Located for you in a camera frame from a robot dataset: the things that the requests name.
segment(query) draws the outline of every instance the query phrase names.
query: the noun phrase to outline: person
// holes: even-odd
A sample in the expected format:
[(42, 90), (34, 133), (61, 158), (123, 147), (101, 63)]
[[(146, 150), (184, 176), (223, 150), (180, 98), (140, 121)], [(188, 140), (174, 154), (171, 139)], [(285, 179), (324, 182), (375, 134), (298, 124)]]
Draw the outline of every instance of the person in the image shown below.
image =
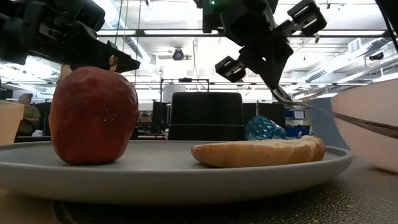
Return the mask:
[[(38, 123), (40, 121), (40, 112), (36, 107), (29, 104), (32, 101), (32, 98), (33, 98), (33, 94), (24, 93), (21, 96), (19, 96), (18, 102), (25, 105), (24, 119), (30, 121), (32, 124), (34, 124), (36, 126), (36, 125), (38, 125)], [(26, 123), (21, 121), (21, 123), (18, 127), (17, 135), (18, 136), (26, 136), (26, 135), (30, 136), (31, 131), (32, 131), (32, 127), (30, 127), (29, 125), (27, 125)]]

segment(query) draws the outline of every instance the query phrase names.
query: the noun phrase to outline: bread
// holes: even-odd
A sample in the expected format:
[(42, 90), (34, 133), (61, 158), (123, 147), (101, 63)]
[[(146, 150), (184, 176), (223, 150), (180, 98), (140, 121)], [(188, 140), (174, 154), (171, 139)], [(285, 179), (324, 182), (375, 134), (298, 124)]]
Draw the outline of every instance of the bread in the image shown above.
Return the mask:
[(276, 166), (321, 161), (323, 141), (315, 136), (301, 139), (222, 142), (193, 146), (193, 157), (220, 168)]

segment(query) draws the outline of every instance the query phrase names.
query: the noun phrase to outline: plate rim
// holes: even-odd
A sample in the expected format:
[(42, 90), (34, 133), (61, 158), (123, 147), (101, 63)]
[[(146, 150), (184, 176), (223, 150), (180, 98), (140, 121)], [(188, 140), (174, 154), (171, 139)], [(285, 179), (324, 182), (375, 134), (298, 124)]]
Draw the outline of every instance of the plate rim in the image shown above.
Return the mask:
[[(151, 141), (151, 140), (130, 140), (129, 142), (173, 142), (173, 143), (178, 143), (178, 142), (207, 142), (207, 143), (212, 143), (214, 141), (163, 141), (163, 140), (158, 140), (158, 141)], [(17, 150), (22, 148), (24, 145), (26, 146), (32, 146), (32, 145), (46, 145), (46, 144), (51, 144), (51, 141), (44, 141), (44, 142), (20, 142), (20, 143), (15, 143), (15, 144), (10, 144), (10, 145), (5, 145), (5, 146), (0, 146), (0, 152), (1, 151), (6, 151), (6, 150)], [(12, 163), (12, 162), (0, 162), (0, 169), (6, 168), (6, 169), (35, 169), (35, 170), (46, 170), (46, 171), (56, 171), (56, 172), (87, 172), (87, 173), (92, 173), (92, 172), (102, 172), (102, 173), (115, 173), (117, 172), (118, 174), (194, 174), (194, 173), (200, 173), (200, 174), (207, 174), (207, 173), (230, 173), (230, 172), (255, 172), (255, 171), (272, 171), (272, 170), (284, 170), (284, 169), (295, 169), (295, 168), (304, 168), (304, 167), (312, 167), (316, 165), (323, 165), (327, 166), (328, 164), (333, 164), (336, 162), (343, 162), (347, 161), (350, 162), (353, 160), (353, 154), (351, 151), (347, 149), (341, 149), (338, 147), (333, 147), (333, 146), (325, 146), (325, 151), (327, 150), (332, 150), (335, 152), (340, 152), (340, 153), (345, 153), (345, 155), (334, 158), (334, 159), (329, 159), (326, 161), (316, 161), (316, 162), (305, 162), (305, 163), (300, 163), (300, 164), (288, 164), (288, 165), (276, 165), (276, 166), (262, 166), (262, 167), (239, 167), (239, 168), (208, 168), (208, 169), (164, 169), (164, 170), (154, 170), (154, 169), (139, 169), (139, 170), (120, 170), (120, 169), (97, 169), (95, 166), (88, 166), (88, 167), (82, 167), (82, 166), (65, 166), (65, 167), (60, 167), (60, 166), (45, 166), (45, 165), (32, 165), (32, 164), (17, 164), (17, 163)]]

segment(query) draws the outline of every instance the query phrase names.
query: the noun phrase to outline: security camera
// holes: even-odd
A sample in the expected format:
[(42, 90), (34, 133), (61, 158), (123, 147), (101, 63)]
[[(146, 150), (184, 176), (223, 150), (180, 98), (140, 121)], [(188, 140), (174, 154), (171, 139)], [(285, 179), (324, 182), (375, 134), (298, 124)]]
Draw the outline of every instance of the security camera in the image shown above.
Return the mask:
[(184, 53), (182, 52), (182, 49), (175, 49), (174, 54), (173, 54), (173, 59), (174, 60), (183, 60), (184, 59)]

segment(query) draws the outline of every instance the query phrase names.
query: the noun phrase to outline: beige cup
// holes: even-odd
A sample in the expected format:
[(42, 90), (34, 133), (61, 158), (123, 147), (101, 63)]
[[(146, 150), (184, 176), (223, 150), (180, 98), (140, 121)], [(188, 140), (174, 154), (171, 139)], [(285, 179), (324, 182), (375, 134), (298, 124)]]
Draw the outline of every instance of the beige cup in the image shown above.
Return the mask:
[(24, 105), (0, 100), (0, 146), (14, 143)]

